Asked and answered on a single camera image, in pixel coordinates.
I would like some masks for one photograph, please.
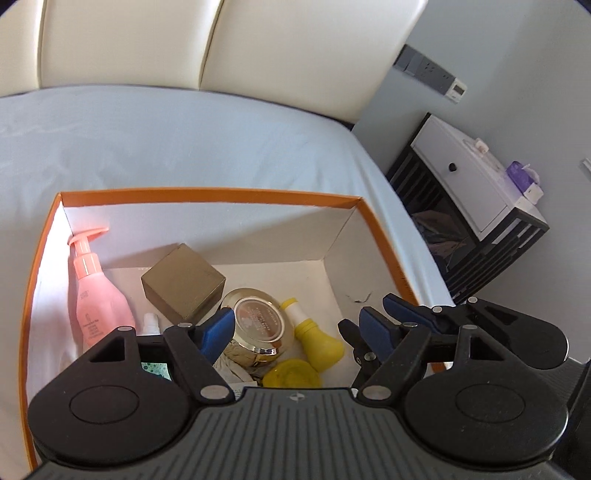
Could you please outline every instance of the purple tissue package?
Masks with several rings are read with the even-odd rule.
[[[544,194],[535,180],[524,170],[524,166],[520,162],[514,161],[511,163],[507,167],[507,175],[532,204],[535,205]]]

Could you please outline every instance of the gray wall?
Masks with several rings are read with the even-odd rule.
[[[591,158],[591,15],[572,0],[557,3],[564,28],[539,65],[542,82],[486,139],[506,163],[531,162],[539,172],[545,196],[538,207],[550,231],[480,295],[556,323],[571,354],[585,361],[591,356],[591,181],[579,163]]]
[[[353,133],[383,171],[427,111],[487,138],[530,91],[561,0],[429,0],[408,44],[464,81],[455,105],[392,69]]]

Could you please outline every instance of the pink pump dispenser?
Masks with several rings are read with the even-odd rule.
[[[135,328],[134,316],[125,296],[109,281],[100,267],[99,257],[90,251],[89,238],[109,231],[108,228],[87,230],[73,236],[74,270],[78,277],[76,317],[85,347],[89,348],[121,326]]]

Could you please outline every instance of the ribbed gray surface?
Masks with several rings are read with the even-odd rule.
[[[35,480],[559,480],[549,464],[472,472],[415,445],[396,415],[364,407],[347,390],[250,389],[229,407],[203,410],[171,449],[116,471],[47,463]]]
[[[557,368],[535,370],[535,372],[550,385],[564,403],[567,403],[581,375],[583,375],[584,369],[585,365],[572,358],[567,358],[566,362]]]

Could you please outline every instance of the white headboard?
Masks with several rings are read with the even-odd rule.
[[[427,0],[18,0],[0,96],[116,83],[234,93],[359,119]]]

